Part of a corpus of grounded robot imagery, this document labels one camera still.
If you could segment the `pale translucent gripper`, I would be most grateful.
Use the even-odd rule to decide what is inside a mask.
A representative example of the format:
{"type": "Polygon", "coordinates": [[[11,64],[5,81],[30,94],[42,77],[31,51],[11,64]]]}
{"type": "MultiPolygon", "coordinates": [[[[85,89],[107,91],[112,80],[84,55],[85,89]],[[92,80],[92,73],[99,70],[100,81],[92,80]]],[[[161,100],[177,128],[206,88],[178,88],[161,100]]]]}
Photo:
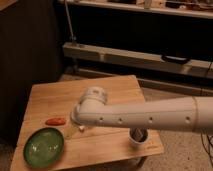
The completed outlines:
{"type": "Polygon", "coordinates": [[[73,113],[70,113],[70,120],[64,131],[64,137],[71,139],[72,136],[79,130],[80,125],[74,120],[73,113]]]}

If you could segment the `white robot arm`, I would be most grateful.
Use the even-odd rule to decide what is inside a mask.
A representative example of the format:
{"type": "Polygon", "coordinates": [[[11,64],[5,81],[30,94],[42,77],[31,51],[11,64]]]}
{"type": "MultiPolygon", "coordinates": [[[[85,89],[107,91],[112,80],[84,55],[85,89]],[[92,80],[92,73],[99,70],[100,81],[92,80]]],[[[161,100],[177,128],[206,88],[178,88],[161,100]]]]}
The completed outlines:
{"type": "Polygon", "coordinates": [[[107,92],[89,87],[70,113],[65,137],[80,126],[185,131],[213,135],[213,97],[183,97],[107,105],[107,92]]]}

